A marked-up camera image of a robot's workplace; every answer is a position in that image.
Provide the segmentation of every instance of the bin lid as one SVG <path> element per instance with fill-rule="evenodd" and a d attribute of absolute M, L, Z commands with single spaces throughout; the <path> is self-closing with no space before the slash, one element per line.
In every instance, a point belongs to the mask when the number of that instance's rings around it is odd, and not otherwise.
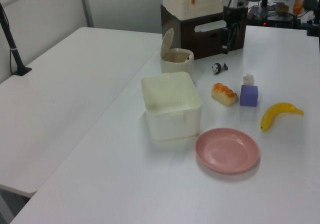
<path fill-rule="evenodd" d="M 175 31 L 173 28 L 170 28 L 165 34 L 164 34 L 164 37 L 163 37 L 163 40 L 162 40 L 162 46 L 161 46 L 161 58 L 165 58 L 165 56 L 168 54 L 169 50 L 170 50 L 170 47 L 171 47 L 171 44 L 172 44 L 172 41 L 174 39 L 174 34 L 175 34 Z"/>

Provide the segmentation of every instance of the purple cube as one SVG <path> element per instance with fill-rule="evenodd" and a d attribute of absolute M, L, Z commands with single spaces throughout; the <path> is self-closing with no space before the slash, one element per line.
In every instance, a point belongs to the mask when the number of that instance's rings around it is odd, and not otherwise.
<path fill-rule="evenodd" d="M 256 107 L 258 104 L 258 87 L 256 85 L 242 85 L 240 106 Z"/>

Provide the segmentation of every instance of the table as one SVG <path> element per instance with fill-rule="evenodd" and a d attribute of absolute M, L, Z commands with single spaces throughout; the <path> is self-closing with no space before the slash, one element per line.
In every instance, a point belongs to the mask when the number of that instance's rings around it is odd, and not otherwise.
<path fill-rule="evenodd" d="M 213 76 L 215 62 L 227 63 L 228 71 Z M 195 61 L 200 134 L 234 128 L 259 147 L 259 162 L 242 174 L 206 168 L 196 158 L 197 136 L 151 139 L 140 82 L 160 72 L 158 49 L 12 224 L 318 222 L 318 38 L 303 30 L 247 26 L 243 49 Z M 239 95 L 246 73 L 259 89 L 257 107 L 212 99 L 218 82 Z M 304 116 L 283 114 L 262 132 L 261 117 L 277 102 L 293 103 Z"/>
<path fill-rule="evenodd" d="M 0 85 L 0 188 L 31 197 L 161 45 L 80 28 Z"/>

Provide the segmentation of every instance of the banana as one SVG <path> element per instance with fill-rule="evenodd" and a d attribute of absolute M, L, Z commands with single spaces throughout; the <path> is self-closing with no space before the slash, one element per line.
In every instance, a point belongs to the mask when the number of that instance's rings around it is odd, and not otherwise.
<path fill-rule="evenodd" d="M 274 104 L 269 107 L 268 110 L 266 110 L 265 114 L 263 115 L 261 119 L 261 129 L 262 131 L 266 131 L 269 129 L 271 124 L 273 123 L 274 119 L 277 115 L 280 113 L 298 113 L 300 115 L 304 115 L 304 112 L 298 108 L 296 108 L 291 103 L 287 102 L 280 102 L 277 104 Z"/>

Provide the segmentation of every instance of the bread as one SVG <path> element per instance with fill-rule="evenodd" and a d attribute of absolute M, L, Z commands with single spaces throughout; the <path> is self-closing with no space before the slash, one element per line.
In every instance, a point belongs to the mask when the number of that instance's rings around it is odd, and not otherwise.
<path fill-rule="evenodd" d="M 234 93 L 222 83 L 216 83 L 212 86 L 211 95 L 214 99 L 228 106 L 236 103 L 238 100 L 237 93 Z"/>

